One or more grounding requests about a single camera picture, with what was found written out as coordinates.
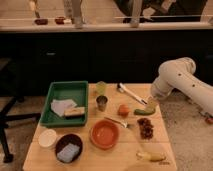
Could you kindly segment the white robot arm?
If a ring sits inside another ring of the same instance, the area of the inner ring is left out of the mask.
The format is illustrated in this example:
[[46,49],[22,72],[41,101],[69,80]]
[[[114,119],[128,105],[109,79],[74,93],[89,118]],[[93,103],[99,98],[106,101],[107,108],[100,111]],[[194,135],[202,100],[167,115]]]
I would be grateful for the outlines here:
[[196,64],[189,57],[163,62],[158,77],[150,88],[150,94],[157,100],[167,98],[173,89],[178,89],[198,104],[204,113],[213,117],[213,86],[194,76]]

